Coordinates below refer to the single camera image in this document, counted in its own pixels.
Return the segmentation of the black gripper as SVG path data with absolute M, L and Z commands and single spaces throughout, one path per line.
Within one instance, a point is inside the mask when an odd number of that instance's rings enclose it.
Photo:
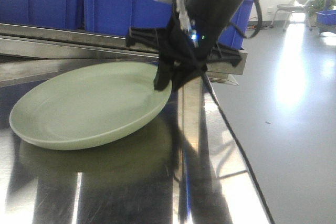
M 125 45 L 134 46 L 136 43 L 143 44 L 159 52 L 160 58 L 157 65 L 156 75 L 153 80 L 155 90 L 164 90 L 170 84 L 172 91 L 191 80 L 201 76 L 207 71 L 210 63 L 225 62 L 232 67 L 237 67 L 241 62 L 241 54 L 237 49 L 214 42 L 211 47 L 202 49 L 205 39 L 200 39 L 198 33 L 184 34 L 175 26 L 175 20 L 169 20 L 166 27 L 136 28 L 130 27 Z M 184 63 L 174 68 L 174 61 Z M 192 66 L 196 62 L 201 66 L 197 70 Z

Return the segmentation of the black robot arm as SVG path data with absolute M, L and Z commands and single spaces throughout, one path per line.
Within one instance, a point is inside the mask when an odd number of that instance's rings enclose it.
M 172 14 L 164 28 L 128 30 L 125 44 L 144 44 L 159 52 L 153 80 L 155 90 L 169 84 L 174 91 L 194 78 L 205 76 L 207 64 L 241 62 L 237 49 L 218 42 L 221 33 L 232 26 L 232 17 L 243 0 L 173 0 Z

